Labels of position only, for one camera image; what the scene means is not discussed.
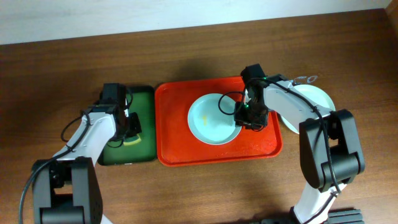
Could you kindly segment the yellow green sponge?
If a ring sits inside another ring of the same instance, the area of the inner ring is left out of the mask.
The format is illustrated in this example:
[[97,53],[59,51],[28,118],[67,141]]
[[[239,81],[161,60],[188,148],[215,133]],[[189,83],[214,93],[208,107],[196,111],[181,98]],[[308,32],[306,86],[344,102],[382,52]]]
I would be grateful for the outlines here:
[[138,144],[141,142],[141,137],[140,136],[133,136],[130,138],[125,138],[123,141],[124,146],[132,146],[134,144]]

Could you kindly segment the light blue plate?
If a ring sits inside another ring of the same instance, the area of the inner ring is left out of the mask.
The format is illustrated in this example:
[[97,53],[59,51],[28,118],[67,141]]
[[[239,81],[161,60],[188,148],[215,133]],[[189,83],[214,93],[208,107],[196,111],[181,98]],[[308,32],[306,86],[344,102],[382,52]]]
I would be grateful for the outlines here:
[[191,133],[201,142],[209,145],[222,145],[234,140],[241,132],[233,115],[227,115],[220,111],[231,113],[234,110],[235,101],[220,93],[210,93],[196,99],[187,115],[188,127]]
[[336,110],[334,102],[322,89],[306,84],[295,85],[294,88],[314,103],[332,111]]

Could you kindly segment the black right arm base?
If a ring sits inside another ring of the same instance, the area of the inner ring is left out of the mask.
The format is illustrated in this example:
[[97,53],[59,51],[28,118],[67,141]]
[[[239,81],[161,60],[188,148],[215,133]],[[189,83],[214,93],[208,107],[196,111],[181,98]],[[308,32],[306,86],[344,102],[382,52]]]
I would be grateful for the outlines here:
[[[279,218],[266,218],[262,220],[250,221],[255,224],[296,224],[291,215]],[[365,224],[361,210],[350,209],[341,211],[332,211],[328,213],[328,218],[323,222],[326,224]]]

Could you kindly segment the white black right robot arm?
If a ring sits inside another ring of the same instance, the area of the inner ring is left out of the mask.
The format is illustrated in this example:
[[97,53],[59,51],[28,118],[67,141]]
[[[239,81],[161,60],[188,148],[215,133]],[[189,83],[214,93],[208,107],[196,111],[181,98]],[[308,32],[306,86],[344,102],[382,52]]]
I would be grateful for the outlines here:
[[243,98],[234,120],[261,131],[275,111],[299,132],[300,167],[306,180],[299,201],[290,209],[295,223],[324,223],[333,202],[365,168],[354,116],[333,111],[299,93],[282,75],[242,75]]

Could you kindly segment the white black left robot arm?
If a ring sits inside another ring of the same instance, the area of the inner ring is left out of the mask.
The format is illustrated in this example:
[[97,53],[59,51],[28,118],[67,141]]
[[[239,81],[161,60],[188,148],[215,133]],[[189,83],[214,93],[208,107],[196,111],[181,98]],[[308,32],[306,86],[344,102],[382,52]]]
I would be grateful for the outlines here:
[[66,145],[50,159],[37,160],[25,189],[32,189],[35,223],[110,223],[95,165],[110,140],[141,132],[136,113],[117,104],[93,105]]

